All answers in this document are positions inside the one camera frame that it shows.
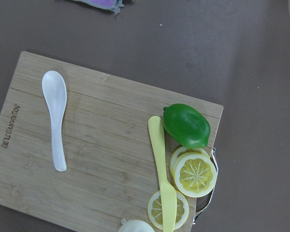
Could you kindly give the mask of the white ceramic spoon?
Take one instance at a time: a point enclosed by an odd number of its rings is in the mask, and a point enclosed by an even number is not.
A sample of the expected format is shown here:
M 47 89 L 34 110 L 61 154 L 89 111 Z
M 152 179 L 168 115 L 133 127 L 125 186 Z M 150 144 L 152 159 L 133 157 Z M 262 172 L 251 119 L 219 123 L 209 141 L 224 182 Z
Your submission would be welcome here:
M 67 164 L 62 142 L 62 122 L 67 103 L 67 89 L 61 74 L 47 71 L 42 79 L 42 90 L 50 115 L 53 164 L 57 171 L 64 172 L 67 170 Z

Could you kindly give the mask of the green lime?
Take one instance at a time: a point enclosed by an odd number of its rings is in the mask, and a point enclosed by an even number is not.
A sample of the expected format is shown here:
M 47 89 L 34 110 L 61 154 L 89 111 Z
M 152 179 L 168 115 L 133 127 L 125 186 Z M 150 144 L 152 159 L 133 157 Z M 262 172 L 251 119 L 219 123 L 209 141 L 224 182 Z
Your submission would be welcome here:
M 211 132 L 209 122 L 193 107 L 176 103 L 163 110 L 163 125 L 168 134 L 187 148 L 208 145 Z

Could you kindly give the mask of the stacked lemon slices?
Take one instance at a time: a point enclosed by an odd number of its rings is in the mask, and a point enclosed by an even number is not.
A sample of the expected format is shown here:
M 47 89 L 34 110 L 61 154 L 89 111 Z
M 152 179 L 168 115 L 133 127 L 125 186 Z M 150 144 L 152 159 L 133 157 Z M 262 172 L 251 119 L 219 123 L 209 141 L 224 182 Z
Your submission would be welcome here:
M 204 149 L 183 146 L 171 155 L 169 170 L 178 190 L 192 198 L 210 193 L 215 187 L 218 175 Z

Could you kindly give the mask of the yellow plastic knife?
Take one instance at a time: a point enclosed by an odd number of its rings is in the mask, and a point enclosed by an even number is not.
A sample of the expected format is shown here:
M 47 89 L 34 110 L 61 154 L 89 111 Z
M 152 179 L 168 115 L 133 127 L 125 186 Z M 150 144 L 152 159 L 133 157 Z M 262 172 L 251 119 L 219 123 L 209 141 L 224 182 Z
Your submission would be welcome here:
M 174 187 L 167 178 L 165 138 L 162 118 L 152 116 L 148 120 L 150 141 L 154 153 L 162 208 L 162 230 L 172 232 L 175 226 L 177 197 Z

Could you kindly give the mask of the single lemon slice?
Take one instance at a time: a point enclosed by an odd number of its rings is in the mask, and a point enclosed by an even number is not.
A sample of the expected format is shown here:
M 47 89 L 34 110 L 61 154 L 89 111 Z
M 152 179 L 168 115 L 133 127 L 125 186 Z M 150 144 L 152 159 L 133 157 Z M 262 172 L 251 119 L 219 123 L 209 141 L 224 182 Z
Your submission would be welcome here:
M 177 196 L 177 212 L 174 230 L 181 228 L 189 216 L 189 203 L 185 196 L 176 191 Z M 156 191 L 147 204 L 147 214 L 150 222 L 158 229 L 162 230 L 162 204 L 160 191 Z

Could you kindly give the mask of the white steamed bun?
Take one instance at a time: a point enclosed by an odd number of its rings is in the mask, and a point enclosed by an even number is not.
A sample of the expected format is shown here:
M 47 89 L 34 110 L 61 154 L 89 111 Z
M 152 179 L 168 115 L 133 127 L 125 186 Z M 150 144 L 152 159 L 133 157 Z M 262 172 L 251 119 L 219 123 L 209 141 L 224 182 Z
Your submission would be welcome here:
M 154 232 L 154 229 L 148 223 L 142 220 L 122 219 L 118 232 Z

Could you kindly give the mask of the grey folded cloth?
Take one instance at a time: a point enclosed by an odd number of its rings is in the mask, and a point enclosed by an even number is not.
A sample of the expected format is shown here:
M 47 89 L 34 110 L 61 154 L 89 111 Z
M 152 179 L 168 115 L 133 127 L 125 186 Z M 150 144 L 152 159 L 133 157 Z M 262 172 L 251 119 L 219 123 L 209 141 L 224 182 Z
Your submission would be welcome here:
M 127 4 L 135 4 L 136 0 L 68 0 L 67 2 L 118 14 Z

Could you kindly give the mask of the purple cloth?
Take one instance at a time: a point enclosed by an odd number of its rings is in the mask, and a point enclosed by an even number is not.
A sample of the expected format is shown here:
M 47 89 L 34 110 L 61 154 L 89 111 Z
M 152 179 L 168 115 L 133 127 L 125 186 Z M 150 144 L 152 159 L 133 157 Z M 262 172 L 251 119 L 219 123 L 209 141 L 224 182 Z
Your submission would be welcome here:
M 111 9 L 115 7 L 116 0 L 87 0 L 87 3 L 98 8 Z

